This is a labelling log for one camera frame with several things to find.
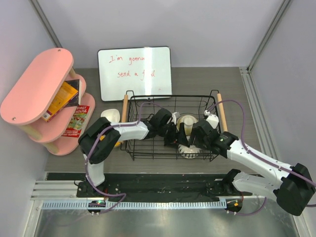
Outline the green square bowl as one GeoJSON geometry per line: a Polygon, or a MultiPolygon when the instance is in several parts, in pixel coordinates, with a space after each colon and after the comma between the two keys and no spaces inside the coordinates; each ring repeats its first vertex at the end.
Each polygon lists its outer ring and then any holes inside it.
{"type": "Polygon", "coordinates": [[[100,117],[106,118],[109,122],[120,122],[120,113],[117,109],[104,110],[100,117]]]}

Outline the white striped bowl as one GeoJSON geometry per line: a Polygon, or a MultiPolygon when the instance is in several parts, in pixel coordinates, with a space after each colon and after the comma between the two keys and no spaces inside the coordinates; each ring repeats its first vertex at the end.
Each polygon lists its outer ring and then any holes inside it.
{"type": "Polygon", "coordinates": [[[178,151],[180,155],[187,159],[193,159],[199,156],[201,149],[191,145],[189,147],[179,144],[178,151]]]}

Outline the black wire dish rack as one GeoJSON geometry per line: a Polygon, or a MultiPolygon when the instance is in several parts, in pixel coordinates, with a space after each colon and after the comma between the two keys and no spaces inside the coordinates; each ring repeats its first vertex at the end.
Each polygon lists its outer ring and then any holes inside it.
{"type": "Polygon", "coordinates": [[[213,107],[218,90],[212,90],[209,95],[153,95],[141,96],[130,92],[127,105],[127,121],[141,119],[150,122],[162,117],[162,109],[168,110],[172,116],[162,132],[145,140],[128,140],[120,149],[133,159],[203,159],[212,161],[217,154],[200,149],[195,144],[188,146],[193,124],[206,119],[204,113],[210,109],[212,116],[219,115],[213,107]]]}

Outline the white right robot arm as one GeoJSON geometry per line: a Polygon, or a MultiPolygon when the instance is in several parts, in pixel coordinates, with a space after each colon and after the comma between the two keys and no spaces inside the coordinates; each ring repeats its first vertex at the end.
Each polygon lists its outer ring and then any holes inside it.
{"type": "Polygon", "coordinates": [[[218,133],[206,120],[193,124],[189,144],[242,163],[258,173],[253,176],[232,169],[223,182],[229,195],[238,191],[257,194],[275,201],[287,213],[300,216],[316,193],[316,184],[306,166],[273,159],[227,131],[218,133]]]}

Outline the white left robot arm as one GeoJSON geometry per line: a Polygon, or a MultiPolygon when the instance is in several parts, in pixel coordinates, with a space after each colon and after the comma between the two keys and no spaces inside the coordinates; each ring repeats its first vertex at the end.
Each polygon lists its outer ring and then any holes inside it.
{"type": "Polygon", "coordinates": [[[110,122],[99,118],[80,138],[79,146],[85,158],[88,191],[100,197],[105,191],[104,161],[117,142],[147,140],[162,137],[165,145],[185,145],[188,140],[184,128],[177,130],[178,112],[160,109],[151,118],[139,118],[134,122],[110,122]]]}

